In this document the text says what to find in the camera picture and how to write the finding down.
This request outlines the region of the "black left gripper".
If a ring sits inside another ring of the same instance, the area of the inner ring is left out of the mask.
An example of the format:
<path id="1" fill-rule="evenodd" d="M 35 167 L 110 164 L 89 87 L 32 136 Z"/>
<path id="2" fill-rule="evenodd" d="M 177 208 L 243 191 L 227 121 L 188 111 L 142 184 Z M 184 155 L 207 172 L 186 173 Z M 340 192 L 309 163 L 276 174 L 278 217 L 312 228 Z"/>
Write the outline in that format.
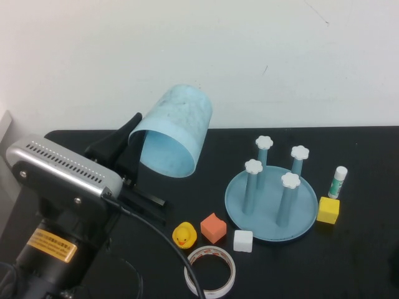
<path id="1" fill-rule="evenodd" d="M 140 112 L 136 113 L 126 124 L 106 137 L 97 140 L 85 149 L 84 156 L 102 166 L 113 166 L 116 162 L 116 172 L 121 176 L 126 186 L 136 184 L 140 158 L 144 144 L 144 132 L 130 133 L 142 121 Z M 142 193 L 124 187 L 122 183 L 107 184 L 107 199 L 123 214 L 135 213 L 146 219 L 166 224 L 165 213 L 153 201 Z"/>

